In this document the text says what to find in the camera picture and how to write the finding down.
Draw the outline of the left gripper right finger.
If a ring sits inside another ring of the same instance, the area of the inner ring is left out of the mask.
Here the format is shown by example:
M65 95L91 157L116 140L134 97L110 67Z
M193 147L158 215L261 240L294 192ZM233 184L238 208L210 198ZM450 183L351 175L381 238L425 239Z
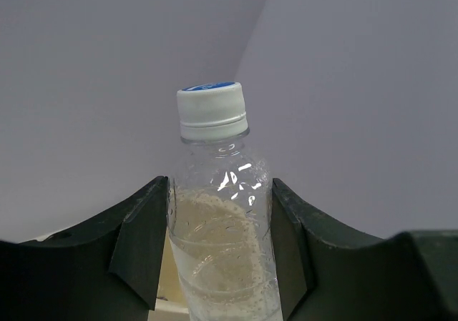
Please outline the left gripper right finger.
M382 239L272 186L271 235L285 320L455 320L457 232Z

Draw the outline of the clear unlabeled bottle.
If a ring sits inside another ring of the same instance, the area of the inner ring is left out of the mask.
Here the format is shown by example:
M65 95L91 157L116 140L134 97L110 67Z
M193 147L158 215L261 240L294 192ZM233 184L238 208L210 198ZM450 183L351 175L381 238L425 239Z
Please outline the clear unlabeled bottle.
M281 320L271 240L272 179L245 145L242 86L177 93L187 147L169 178L167 230L191 320Z

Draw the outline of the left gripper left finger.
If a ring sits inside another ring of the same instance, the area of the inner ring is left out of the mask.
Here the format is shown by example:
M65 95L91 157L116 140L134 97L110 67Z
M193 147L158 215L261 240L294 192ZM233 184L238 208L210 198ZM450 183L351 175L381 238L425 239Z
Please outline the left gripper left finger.
M146 320L155 308L168 180L44 240L1 243L3 320Z

